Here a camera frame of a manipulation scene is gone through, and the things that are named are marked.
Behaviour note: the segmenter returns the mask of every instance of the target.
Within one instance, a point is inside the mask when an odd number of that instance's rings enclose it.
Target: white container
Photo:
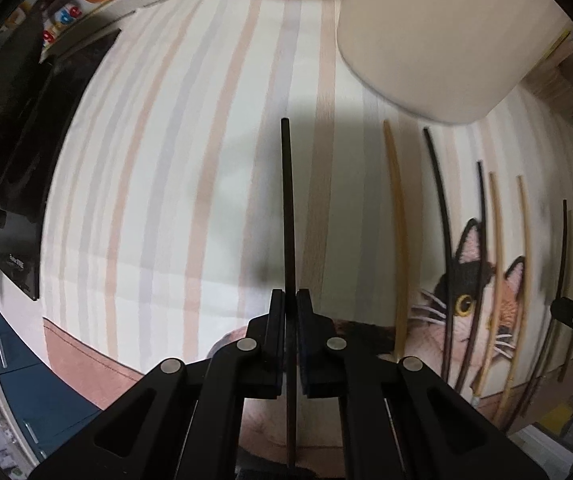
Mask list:
[[[337,44],[365,83],[444,123],[491,111],[569,18],[553,0],[342,0]]]

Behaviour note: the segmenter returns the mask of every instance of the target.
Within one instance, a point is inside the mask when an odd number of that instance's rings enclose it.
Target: blue cabinet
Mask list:
[[[0,313],[0,374],[41,363]]]
[[[46,451],[47,442],[52,446],[56,436],[99,412],[42,363],[7,372],[0,384],[24,436],[38,450]]]
[[[24,437],[41,460],[101,410],[55,375],[0,314],[0,385]]]
[[[48,440],[44,441],[42,444],[42,450],[44,450],[45,455],[49,456],[52,452],[54,452],[57,448],[59,448],[62,444],[76,435],[82,428],[84,428],[90,421],[92,421],[98,414],[100,410],[93,415],[89,415],[87,418],[82,419],[81,421],[77,422],[70,428],[67,428],[64,431],[52,436]]]

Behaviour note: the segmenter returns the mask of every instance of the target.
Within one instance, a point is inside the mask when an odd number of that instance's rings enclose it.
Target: black rod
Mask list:
[[[297,446],[297,306],[295,303],[295,213],[291,128],[282,118],[282,193],[284,201],[284,288],[286,313],[286,465],[295,469]]]
[[[484,300],[484,288],[486,286],[484,280],[484,269],[487,260],[487,234],[486,234],[486,190],[484,188],[484,169],[482,161],[477,161],[477,182],[479,185],[479,271],[477,272],[477,288],[475,294],[475,310],[473,311],[473,321],[471,322],[471,333],[469,334],[469,341],[466,343],[466,350],[464,352],[464,359],[461,362],[460,374],[457,376],[455,383],[455,391],[461,393],[464,386],[466,374],[471,367],[471,358],[473,357],[473,350],[475,349],[475,341],[477,339],[477,330],[479,329],[479,320],[482,314],[482,301]]]
[[[433,168],[433,176],[435,177],[435,184],[437,186],[437,199],[440,204],[440,215],[442,217],[442,237],[444,238],[444,283],[445,286],[445,303],[446,303],[446,327],[444,330],[444,352],[442,353],[442,380],[448,383],[449,374],[451,371],[451,353],[453,351],[453,301],[451,299],[451,260],[453,258],[453,248],[451,246],[451,222],[448,216],[448,209],[446,208],[446,196],[444,194],[444,182],[442,181],[442,173],[440,171],[440,164],[435,154],[435,147],[431,132],[428,128],[424,128],[424,138],[428,146],[428,154],[431,157],[431,166]]]
[[[563,214],[564,214],[564,225],[562,227],[562,250],[561,256],[559,259],[559,275],[557,276],[557,291],[555,292],[555,299],[558,300],[562,296],[562,287],[564,285],[564,272],[566,269],[566,259],[567,259],[567,239],[569,236],[569,213],[567,211],[567,202],[566,200],[562,203],[563,207]],[[531,399],[533,398],[533,394],[535,393],[536,386],[540,383],[541,377],[539,376],[540,367],[544,361],[544,358],[548,354],[548,347],[551,343],[551,338],[553,337],[553,329],[557,322],[551,317],[549,320],[549,325],[546,329],[546,335],[544,336],[544,343],[541,345],[540,354],[537,356],[537,361],[535,362],[535,366],[533,367],[533,371],[531,373],[531,377],[528,380],[525,390],[522,392],[522,396],[517,401],[517,405],[511,413],[511,416],[508,418],[504,426],[502,427],[502,431],[505,433],[511,428],[513,423],[515,422],[518,414],[525,414],[525,410],[528,409],[528,406],[531,403]]]

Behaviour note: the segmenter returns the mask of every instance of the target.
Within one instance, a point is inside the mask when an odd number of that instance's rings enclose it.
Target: cat face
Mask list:
[[[481,270],[482,283],[487,286],[492,283],[490,290],[495,287],[493,267],[488,262],[480,260],[479,252],[479,222],[476,219],[469,220],[460,238],[458,249],[451,261],[451,302],[455,310],[453,319],[453,348],[452,359],[461,362],[473,324],[473,314],[477,308],[481,308],[479,332],[475,341],[471,366],[478,367],[484,356],[484,350],[489,338],[490,317],[492,315],[493,294],[486,291],[482,306],[476,304],[477,276]],[[517,316],[517,295],[519,293],[522,273],[524,270],[524,258],[519,256],[506,271],[505,279],[500,284],[502,287],[502,306],[500,309],[500,326],[496,336],[495,354],[510,358],[509,340],[512,337]],[[441,352],[444,351],[444,330],[446,318],[446,279],[442,275],[432,292],[422,291],[422,295],[428,300],[427,304],[415,304],[412,306],[409,316],[409,349],[419,353],[423,358],[423,352],[432,352],[437,355],[426,355],[427,362],[436,363],[441,361]]]

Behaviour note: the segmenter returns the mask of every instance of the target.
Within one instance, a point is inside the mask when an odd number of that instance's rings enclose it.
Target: cat whisker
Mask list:
[[[499,345],[499,346],[508,346],[509,348],[515,350],[515,346],[511,345],[511,343],[507,343],[506,341],[495,341],[495,345]]]
[[[421,292],[423,296],[426,296],[427,298],[435,301],[439,306],[441,306],[442,308],[444,308],[444,310],[446,310],[446,305],[444,304],[444,301],[440,300],[435,294],[429,292],[424,288],[421,290]]]
[[[504,352],[503,350],[500,350],[499,348],[495,347],[495,352],[497,352],[498,354],[502,354],[504,357],[506,357],[507,359],[512,359],[513,356],[507,354],[506,352]]]
[[[446,324],[442,320],[434,319],[432,317],[426,317],[426,316],[409,316],[409,319],[419,319],[420,321],[427,321],[429,323],[435,323],[436,325],[442,325],[442,326],[444,326]]]
[[[433,314],[437,314],[440,317],[444,317],[446,318],[446,314],[444,314],[443,312],[440,312],[439,310],[436,310],[434,308],[431,308],[428,305],[422,305],[422,304],[414,304],[411,306],[411,308],[419,308],[421,310],[426,310],[428,312],[432,312]]]

